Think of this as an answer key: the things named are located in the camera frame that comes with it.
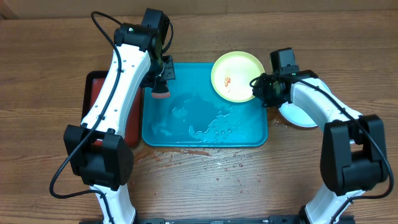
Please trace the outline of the light blue plate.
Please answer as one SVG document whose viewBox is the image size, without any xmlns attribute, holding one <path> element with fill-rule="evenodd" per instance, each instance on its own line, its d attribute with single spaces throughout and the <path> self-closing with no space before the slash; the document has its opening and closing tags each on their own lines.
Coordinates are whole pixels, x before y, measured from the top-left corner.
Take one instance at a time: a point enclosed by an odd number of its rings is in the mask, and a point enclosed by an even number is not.
<svg viewBox="0 0 398 224">
<path fill-rule="evenodd" d="M 335 109 L 333 103 L 321 92 L 331 94 L 319 78 L 306 78 L 301 82 L 287 81 L 288 102 L 279 108 L 281 115 L 290 123 L 302 128 L 324 128 Z"/>
</svg>

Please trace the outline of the yellow-green plate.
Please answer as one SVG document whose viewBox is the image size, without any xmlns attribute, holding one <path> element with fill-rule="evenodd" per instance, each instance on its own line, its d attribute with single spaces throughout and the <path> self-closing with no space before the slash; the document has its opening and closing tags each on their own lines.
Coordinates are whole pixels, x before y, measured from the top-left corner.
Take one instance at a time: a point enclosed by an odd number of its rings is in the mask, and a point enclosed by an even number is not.
<svg viewBox="0 0 398 224">
<path fill-rule="evenodd" d="M 264 73 L 262 63 L 253 55 L 233 51 L 222 55 L 211 69 L 211 84 L 222 98 L 244 103 L 254 98 L 250 82 Z"/>
</svg>

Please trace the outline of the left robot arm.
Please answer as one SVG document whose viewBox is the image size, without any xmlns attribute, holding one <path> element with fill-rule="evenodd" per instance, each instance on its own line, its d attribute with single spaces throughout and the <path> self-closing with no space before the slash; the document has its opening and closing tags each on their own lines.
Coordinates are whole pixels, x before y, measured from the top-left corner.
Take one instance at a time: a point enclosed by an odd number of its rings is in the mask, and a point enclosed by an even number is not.
<svg viewBox="0 0 398 224">
<path fill-rule="evenodd" d="M 116 29 L 113 62 L 94 105 L 79 126 L 67 126 L 63 139 L 68 156 L 50 182 L 53 197 L 55 181 L 70 164 L 75 175 L 89 185 L 86 194 L 95 194 L 103 212 L 103 223 L 134 223 L 127 182 L 134 154 L 125 143 L 126 125 L 135 95 L 149 87 L 156 98 L 170 95 L 167 82 L 175 77 L 171 45 L 165 37 L 173 30 L 170 22 L 121 24 Z"/>
</svg>

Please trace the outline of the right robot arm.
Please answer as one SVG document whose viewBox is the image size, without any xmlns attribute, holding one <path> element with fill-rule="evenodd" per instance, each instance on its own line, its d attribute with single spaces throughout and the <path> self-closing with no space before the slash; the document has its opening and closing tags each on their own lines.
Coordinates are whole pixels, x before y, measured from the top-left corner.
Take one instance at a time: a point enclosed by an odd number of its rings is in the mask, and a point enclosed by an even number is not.
<svg viewBox="0 0 398 224">
<path fill-rule="evenodd" d="M 344 223 L 340 216 L 355 200 L 377 200 L 391 194 L 394 175 L 379 116 L 364 116 L 346 106 L 311 70 L 263 73 L 249 85 L 263 107 L 289 102 L 323 131 L 323 185 L 300 209 L 296 223 Z"/>
</svg>

